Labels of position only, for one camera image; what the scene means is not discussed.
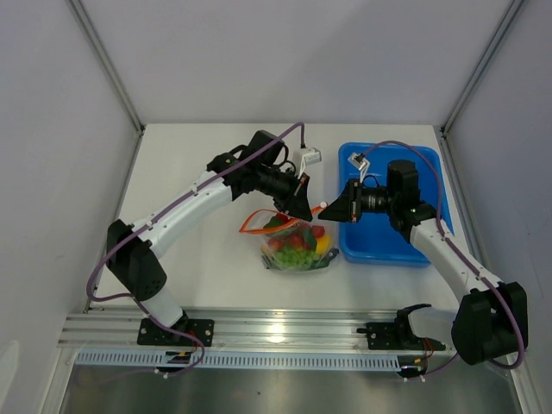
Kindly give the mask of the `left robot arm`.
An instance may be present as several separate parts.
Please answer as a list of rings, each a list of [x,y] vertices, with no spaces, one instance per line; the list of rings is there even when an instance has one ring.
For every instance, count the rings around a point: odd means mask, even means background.
[[[255,132],[247,145],[217,155],[188,190],[159,210],[132,224],[113,222],[107,234],[107,268],[131,298],[158,322],[165,343],[181,343],[187,334],[185,313],[169,292],[162,256],[187,231],[212,212],[242,195],[269,196],[277,211],[305,221],[312,219],[307,189],[309,176],[285,172],[278,160],[282,138]]]

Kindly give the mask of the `clear zip bag orange zipper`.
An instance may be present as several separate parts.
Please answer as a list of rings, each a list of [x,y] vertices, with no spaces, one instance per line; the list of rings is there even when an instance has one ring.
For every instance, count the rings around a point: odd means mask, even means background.
[[[322,270],[340,254],[335,231],[318,219],[327,206],[322,202],[314,207],[310,222],[276,210],[256,210],[243,222],[239,232],[257,238],[260,258],[267,270],[286,273]]]

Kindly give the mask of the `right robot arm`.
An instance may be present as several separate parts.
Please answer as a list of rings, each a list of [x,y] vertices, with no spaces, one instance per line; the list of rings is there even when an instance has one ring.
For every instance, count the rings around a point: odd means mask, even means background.
[[[469,365],[491,362],[515,369],[528,346],[527,295],[517,283],[505,283],[455,243],[437,207],[423,201],[414,162],[394,160],[387,166],[386,185],[368,187],[350,179],[342,194],[319,218],[356,223],[365,213],[387,214],[391,227],[421,252],[454,293],[456,311],[417,304],[398,310],[393,335],[404,348],[423,339],[453,347]],[[500,358],[515,354],[510,365]]]

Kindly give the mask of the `red cherry bunch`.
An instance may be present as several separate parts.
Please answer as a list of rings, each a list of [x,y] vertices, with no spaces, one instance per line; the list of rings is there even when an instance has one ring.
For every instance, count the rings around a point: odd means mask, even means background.
[[[261,251],[265,254],[275,254],[283,250],[307,250],[315,253],[316,239],[328,234],[324,226],[293,221],[281,214],[273,216],[263,229],[268,230],[261,246]]]

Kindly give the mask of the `yellow orange mango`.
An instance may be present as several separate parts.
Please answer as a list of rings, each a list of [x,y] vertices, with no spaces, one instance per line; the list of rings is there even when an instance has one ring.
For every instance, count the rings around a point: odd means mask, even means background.
[[[316,239],[316,254],[325,256],[333,247],[333,239],[330,234],[325,234]]]

